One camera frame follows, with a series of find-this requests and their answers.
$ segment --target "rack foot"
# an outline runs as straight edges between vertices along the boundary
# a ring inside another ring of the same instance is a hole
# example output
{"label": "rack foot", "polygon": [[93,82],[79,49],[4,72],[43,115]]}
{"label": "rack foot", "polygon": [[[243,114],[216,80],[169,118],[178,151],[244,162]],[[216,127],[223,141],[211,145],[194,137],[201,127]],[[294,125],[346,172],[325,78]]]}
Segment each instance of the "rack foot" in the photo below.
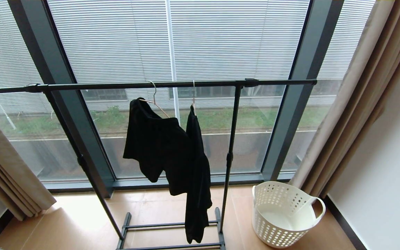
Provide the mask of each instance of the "rack foot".
{"label": "rack foot", "polygon": [[130,212],[126,214],[126,217],[124,219],[124,224],[121,229],[121,235],[123,236],[123,240],[119,239],[118,240],[118,245],[116,250],[168,250],[168,249],[185,249],[185,248],[197,248],[197,247],[216,247],[220,248],[220,250],[226,250],[225,248],[225,239],[223,236],[223,231],[220,230],[220,221],[221,221],[221,215],[220,215],[220,209],[216,207],[215,209],[215,214],[216,214],[216,220],[210,220],[209,221],[209,226],[211,224],[216,224],[217,226],[217,232],[219,234],[219,242],[217,243],[202,243],[202,244],[191,244],[191,245],[167,245],[163,247],[140,247],[140,248],[123,248],[124,243],[126,242],[126,234],[127,230],[129,228],[153,228],[153,227],[168,227],[168,226],[182,226],[184,223],[166,223],[166,224],[150,224],[150,225],[139,225],[139,226],[129,226],[129,223],[131,222],[132,215]]}

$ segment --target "grass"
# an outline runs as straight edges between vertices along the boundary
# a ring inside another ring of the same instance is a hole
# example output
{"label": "grass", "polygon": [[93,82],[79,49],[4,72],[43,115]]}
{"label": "grass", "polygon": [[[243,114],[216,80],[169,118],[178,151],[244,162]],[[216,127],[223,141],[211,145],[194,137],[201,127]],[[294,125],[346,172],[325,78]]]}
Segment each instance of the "grass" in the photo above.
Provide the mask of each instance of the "grass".
{"label": "grass", "polygon": [[[307,106],[299,123],[299,129],[311,129],[319,126],[329,110],[329,106]],[[238,131],[265,131],[271,130],[278,112],[273,108],[250,108],[241,107],[238,113]],[[174,117],[174,111],[167,111],[168,115]],[[186,128],[189,109],[180,111],[181,126]],[[117,106],[110,107],[107,111],[91,111],[92,120],[103,134],[124,134],[127,131],[128,112],[120,111]],[[231,128],[232,108],[222,109],[197,109],[197,117],[203,133],[228,132]],[[13,130],[5,116],[0,116],[0,128],[7,136],[27,136],[47,138],[64,135],[64,131],[55,115],[43,116],[10,116],[16,126]]]}

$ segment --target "black garment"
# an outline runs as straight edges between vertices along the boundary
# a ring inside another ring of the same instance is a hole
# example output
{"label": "black garment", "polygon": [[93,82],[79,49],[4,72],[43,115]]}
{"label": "black garment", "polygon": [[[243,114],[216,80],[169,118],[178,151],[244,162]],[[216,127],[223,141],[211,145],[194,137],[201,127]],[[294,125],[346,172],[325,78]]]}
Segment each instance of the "black garment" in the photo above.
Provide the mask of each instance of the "black garment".
{"label": "black garment", "polygon": [[130,103],[123,158],[137,160],[151,182],[164,170],[171,195],[187,193],[192,189],[192,142],[177,118],[162,119],[140,99]]}
{"label": "black garment", "polygon": [[187,193],[185,231],[187,242],[194,239],[198,243],[203,238],[203,231],[208,226],[208,214],[206,210],[213,203],[211,201],[211,173],[209,161],[203,150],[203,140],[197,116],[194,115],[194,108],[187,118],[186,133],[192,141],[194,150],[192,188]]}

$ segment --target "curtain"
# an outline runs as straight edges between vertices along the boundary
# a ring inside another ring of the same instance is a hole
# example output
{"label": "curtain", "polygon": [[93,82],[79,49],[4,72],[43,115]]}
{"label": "curtain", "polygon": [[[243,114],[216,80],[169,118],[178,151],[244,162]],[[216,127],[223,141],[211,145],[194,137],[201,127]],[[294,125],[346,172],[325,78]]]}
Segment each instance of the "curtain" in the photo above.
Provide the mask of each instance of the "curtain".
{"label": "curtain", "polygon": [[18,220],[35,216],[56,202],[1,130],[0,199]]}
{"label": "curtain", "polygon": [[400,1],[377,1],[335,103],[290,184],[325,197],[400,76]]}

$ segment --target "window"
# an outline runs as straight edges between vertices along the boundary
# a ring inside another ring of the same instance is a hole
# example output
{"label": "window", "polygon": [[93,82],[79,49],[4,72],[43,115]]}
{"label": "window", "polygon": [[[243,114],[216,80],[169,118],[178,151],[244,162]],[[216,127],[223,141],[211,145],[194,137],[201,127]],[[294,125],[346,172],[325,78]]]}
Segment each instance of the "window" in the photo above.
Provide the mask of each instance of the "window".
{"label": "window", "polygon": [[[232,178],[268,180],[268,172],[276,173],[269,170],[271,166],[282,173],[293,173],[300,165],[338,93],[373,3],[0,1],[0,87],[43,81],[304,80],[310,77],[310,65],[315,64],[313,67],[320,70],[311,74],[318,79],[313,88],[260,85],[241,92]],[[14,5],[24,11],[12,13]],[[33,22],[32,18],[38,16],[45,17],[44,21]],[[335,26],[335,30],[327,34],[324,26]],[[332,36],[330,42],[321,40],[325,35]],[[325,56],[320,57],[319,49],[326,51]],[[35,171],[45,183],[86,180],[76,162],[75,147],[66,139],[68,135],[80,155],[84,152],[89,158],[89,174],[98,174],[106,190],[125,182],[144,185],[138,184],[145,180],[138,163],[123,159],[122,150],[130,100],[151,100],[154,91],[59,91],[49,95],[56,102],[54,109],[42,94],[0,94],[0,127],[29,166],[40,169]],[[192,97],[196,97],[205,153],[214,178],[223,177],[225,171],[234,95],[234,87],[223,86],[161,88],[155,94],[159,106],[169,116],[179,118],[183,128]],[[156,107],[153,109],[163,117]],[[57,116],[64,118],[66,133]],[[276,150],[279,155],[271,157]]]}

